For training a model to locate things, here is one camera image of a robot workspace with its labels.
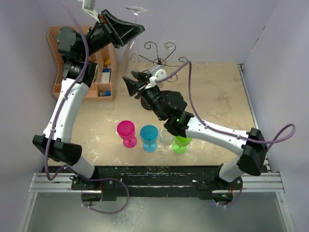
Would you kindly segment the clear tall flute glass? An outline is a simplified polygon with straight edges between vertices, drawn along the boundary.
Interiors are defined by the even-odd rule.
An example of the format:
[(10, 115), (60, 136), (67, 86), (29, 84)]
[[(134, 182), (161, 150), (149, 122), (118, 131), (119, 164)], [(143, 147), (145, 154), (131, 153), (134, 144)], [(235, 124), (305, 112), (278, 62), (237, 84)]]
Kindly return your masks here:
[[(137, 24), (137, 19), (139, 14), (143, 12), (147, 12), (148, 9), (143, 8), (141, 6), (130, 6), (125, 5), (124, 6), (127, 10), (131, 11), (134, 15), (133, 23)], [(123, 56), (123, 76), (128, 77), (132, 80), (135, 79), (135, 77), (132, 75), (132, 71), (137, 72), (139, 70), (139, 49), (137, 45), (136, 39), (133, 39), (130, 41), (130, 43), (127, 45), (124, 56)]]

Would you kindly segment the clear short wine glass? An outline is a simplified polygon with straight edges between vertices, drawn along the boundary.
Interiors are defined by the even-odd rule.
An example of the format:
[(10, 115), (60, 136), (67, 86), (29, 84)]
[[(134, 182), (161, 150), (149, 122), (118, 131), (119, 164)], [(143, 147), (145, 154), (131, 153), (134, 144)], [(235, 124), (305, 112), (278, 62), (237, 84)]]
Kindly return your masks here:
[(176, 43), (173, 40), (163, 39), (159, 43), (159, 55), (160, 58), (162, 58), (164, 61), (167, 61), (167, 59), (174, 53), (175, 50)]

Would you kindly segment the pink plastic wine glass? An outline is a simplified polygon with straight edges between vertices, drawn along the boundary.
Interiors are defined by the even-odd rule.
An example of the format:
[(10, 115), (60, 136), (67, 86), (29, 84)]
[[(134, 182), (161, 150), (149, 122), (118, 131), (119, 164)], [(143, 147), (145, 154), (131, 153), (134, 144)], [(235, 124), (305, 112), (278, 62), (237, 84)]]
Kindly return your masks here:
[(123, 140), (123, 145), (126, 148), (133, 148), (137, 144), (135, 137), (135, 125), (132, 121), (124, 120), (117, 125), (117, 133)]

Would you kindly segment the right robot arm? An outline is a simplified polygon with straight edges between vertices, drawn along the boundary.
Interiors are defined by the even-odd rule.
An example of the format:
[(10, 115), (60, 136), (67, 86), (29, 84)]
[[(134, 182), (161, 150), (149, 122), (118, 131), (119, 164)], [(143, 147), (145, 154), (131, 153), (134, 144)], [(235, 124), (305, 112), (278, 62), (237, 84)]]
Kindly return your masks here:
[(214, 181), (218, 188), (226, 189), (243, 174), (261, 175), (268, 147), (260, 130), (233, 130), (203, 121), (197, 114), (185, 110), (187, 103), (180, 92), (170, 91), (165, 95), (158, 86), (147, 86), (148, 74), (135, 72), (134, 75), (137, 80), (123, 77), (129, 95), (142, 98), (158, 119), (165, 122), (164, 127), (170, 134), (203, 140), (237, 155), (219, 167)]

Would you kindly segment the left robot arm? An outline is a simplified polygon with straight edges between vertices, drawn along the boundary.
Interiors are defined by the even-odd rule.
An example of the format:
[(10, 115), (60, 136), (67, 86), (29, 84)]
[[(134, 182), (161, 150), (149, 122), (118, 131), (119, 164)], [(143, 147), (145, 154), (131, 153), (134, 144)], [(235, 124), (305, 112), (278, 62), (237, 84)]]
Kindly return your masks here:
[(143, 25), (120, 20), (108, 10), (97, 16), (97, 21), (87, 34), (65, 26), (56, 34), (57, 50), (64, 60), (62, 84), (55, 109), (41, 135), (34, 135), (33, 145), (44, 155), (83, 176), (88, 189), (99, 185), (98, 172), (82, 155), (82, 147), (71, 142), (73, 124), (80, 105), (91, 87), (97, 64), (89, 57), (112, 44), (123, 47), (145, 31)]

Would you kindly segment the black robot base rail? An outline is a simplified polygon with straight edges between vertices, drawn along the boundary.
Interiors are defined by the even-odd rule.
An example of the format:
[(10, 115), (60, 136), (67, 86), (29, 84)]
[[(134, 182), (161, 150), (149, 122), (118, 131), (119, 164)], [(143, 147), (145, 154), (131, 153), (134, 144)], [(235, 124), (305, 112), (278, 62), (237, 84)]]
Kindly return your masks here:
[(242, 192), (269, 193), (284, 190), (279, 174), (263, 171), (232, 183), (219, 180), (218, 166), (99, 166), (98, 181), (87, 181), (63, 170), (51, 184), (45, 173), (35, 180), (54, 191), (80, 192), (86, 201), (115, 201), (119, 197), (198, 198), (231, 203)]

